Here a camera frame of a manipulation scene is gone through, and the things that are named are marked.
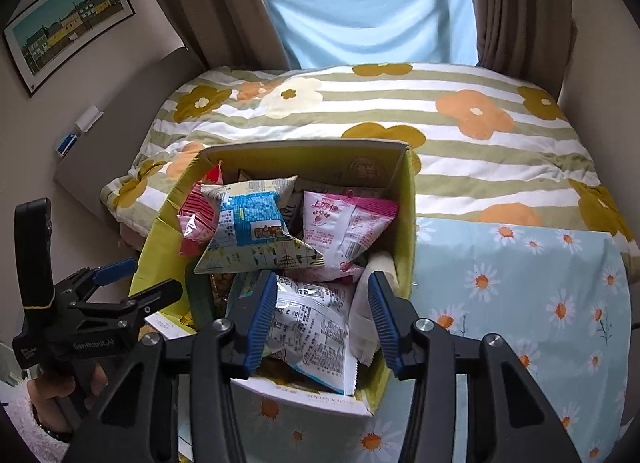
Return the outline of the person left hand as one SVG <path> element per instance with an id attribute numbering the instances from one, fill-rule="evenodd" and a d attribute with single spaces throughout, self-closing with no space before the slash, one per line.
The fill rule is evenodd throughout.
<path id="1" fill-rule="evenodd" d="M 89 395 L 84 407 L 90 410 L 108 385 L 108 379 L 100 365 L 94 367 Z M 42 373 L 27 382 L 27 394 L 32 404 L 32 415 L 40 428 L 49 436 L 63 443 L 73 437 L 73 426 L 56 402 L 75 391 L 76 382 L 71 377 L 66 381 L 55 381 Z"/>

